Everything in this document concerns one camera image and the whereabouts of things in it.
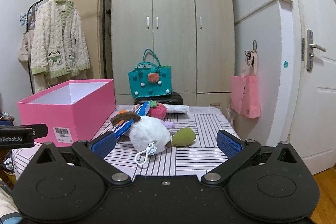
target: tote bag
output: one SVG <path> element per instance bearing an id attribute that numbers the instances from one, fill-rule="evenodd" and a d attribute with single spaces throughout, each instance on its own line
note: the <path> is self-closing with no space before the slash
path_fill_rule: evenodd
<path id="1" fill-rule="evenodd" d="M 260 116 L 257 66 L 258 56 L 252 51 L 250 65 L 247 65 L 247 60 L 245 60 L 241 75 L 231 77 L 231 107 L 235 112 L 247 118 Z"/>
<path id="2" fill-rule="evenodd" d="M 146 53 L 151 52 L 158 65 L 146 62 Z M 143 53 L 143 62 L 128 73 L 129 86 L 134 98 L 169 95 L 171 89 L 171 66 L 161 66 L 151 49 Z"/>

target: clothes rack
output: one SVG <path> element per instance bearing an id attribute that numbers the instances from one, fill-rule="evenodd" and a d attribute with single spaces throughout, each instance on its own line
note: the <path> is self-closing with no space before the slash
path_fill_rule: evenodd
<path id="1" fill-rule="evenodd" d="M 28 13 L 27 13 L 27 20 L 28 20 L 28 14 L 31 10 L 31 8 L 34 5 L 37 5 L 38 3 L 42 2 L 44 0 L 39 0 L 37 2 L 35 2 L 33 5 L 31 5 L 31 7 L 28 9 Z M 106 72 L 106 55 L 105 55 L 105 1 L 103 0 L 103 5 L 102 5 L 102 44 L 103 44 L 103 64 L 104 64 L 104 78 L 106 79 L 107 77 L 107 72 Z M 30 62 L 28 62 L 28 73 L 29 73 L 29 80 L 30 80 L 30 86 L 31 86 L 31 92 L 34 94 L 34 89 L 33 89 L 33 81 L 32 81 L 32 76 L 31 76 L 31 71 L 30 71 Z"/>

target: wardrobe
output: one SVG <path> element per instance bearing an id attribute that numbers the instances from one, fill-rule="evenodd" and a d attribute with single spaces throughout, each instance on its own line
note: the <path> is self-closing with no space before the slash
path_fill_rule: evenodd
<path id="1" fill-rule="evenodd" d="M 78 8 L 82 29 L 89 52 L 91 68 L 86 70 L 88 79 L 103 79 L 104 64 L 102 51 L 102 17 L 105 17 L 105 55 L 107 78 L 112 76 L 112 57 L 110 40 L 110 18 L 106 13 L 101 14 L 102 0 L 72 0 Z M 106 0 L 105 9 L 111 9 L 111 1 Z"/>
<path id="2" fill-rule="evenodd" d="M 230 103 L 235 38 L 232 0 L 112 0 L 116 102 L 133 104 L 128 72 L 154 50 L 172 67 L 172 90 L 190 106 Z"/>

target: door handle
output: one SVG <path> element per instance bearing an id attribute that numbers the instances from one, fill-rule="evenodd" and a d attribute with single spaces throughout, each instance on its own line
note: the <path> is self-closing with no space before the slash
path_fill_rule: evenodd
<path id="1" fill-rule="evenodd" d="M 313 44 L 310 44 L 309 46 L 312 47 L 312 48 L 316 48 L 316 49 L 318 49 L 318 50 L 320 50 L 322 52 L 327 52 L 327 50 L 324 47 L 320 46 L 320 45 L 317 45 L 317 44 L 313 43 Z"/>
<path id="2" fill-rule="evenodd" d="M 312 30 L 307 30 L 307 71 L 312 72 L 313 70 L 313 62 L 314 62 L 314 57 L 316 55 L 314 54 L 314 49 L 318 49 L 322 52 L 327 52 L 327 49 L 314 43 L 314 37 L 313 37 L 313 31 Z"/>

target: pink paper bag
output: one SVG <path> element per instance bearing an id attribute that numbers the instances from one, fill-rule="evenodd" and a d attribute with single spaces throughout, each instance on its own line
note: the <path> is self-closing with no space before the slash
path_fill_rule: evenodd
<path id="1" fill-rule="evenodd" d="M 231 77 L 231 107 L 238 114 L 248 118 L 260 116 L 258 77 L 256 76 L 257 60 L 257 54 L 251 52 L 250 64 L 246 66 L 247 60 L 245 60 L 241 76 Z"/>

